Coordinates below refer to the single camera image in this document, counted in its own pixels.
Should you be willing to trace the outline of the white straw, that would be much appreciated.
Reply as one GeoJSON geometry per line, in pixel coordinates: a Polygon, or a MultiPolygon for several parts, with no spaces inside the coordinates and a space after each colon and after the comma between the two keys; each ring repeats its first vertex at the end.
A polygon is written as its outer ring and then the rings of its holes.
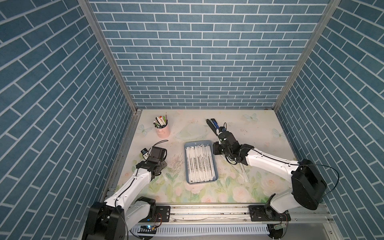
{"type": "Polygon", "coordinates": [[[194,183],[195,180],[195,172],[193,168],[193,163],[192,159],[190,156],[190,148],[186,148],[186,157],[187,157],[187,163],[188,163],[188,168],[189,168],[189,182],[190,184],[194,183]]]}
{"type": "Polygon", "coordinates": [[[191,161],[194,169],[194,181],[197,183],[199,181],[198,167],[196,164],[195,148],[190,148],[191,161]]]}

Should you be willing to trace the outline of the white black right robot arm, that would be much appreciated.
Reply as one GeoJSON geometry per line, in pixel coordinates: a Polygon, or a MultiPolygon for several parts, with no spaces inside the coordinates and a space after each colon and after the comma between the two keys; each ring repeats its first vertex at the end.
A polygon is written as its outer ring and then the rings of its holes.
{"type": "Polygon", "coordinates": [[[267,171],[288,183],[281,193],[273,192],[264,205],[250,206],[253,221],[290,221],[289,210],[304,207],[316,210],[321,202],[327,184],[309,160],[300,162],[267,154],[248,144],[240,144],[234,135],[221,127],[214,143],[214,154],[222,155],[230,164],[256,167],[267,171]]]}

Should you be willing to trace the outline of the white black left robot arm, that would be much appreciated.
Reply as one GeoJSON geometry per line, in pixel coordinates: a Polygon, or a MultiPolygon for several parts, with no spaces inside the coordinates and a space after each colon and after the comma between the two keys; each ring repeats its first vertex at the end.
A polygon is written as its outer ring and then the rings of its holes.
{"type": "Polygon", "coordinates": [[[167,150],[152,147],[142,150],[147,158],[136,165],[136,172],[104,202],[95,202],[89,209],[83,240],[127,240],[130,230],[140,221],[156,222],[156,200],[140,197],[144,187],[167,166],[167,150]]]}

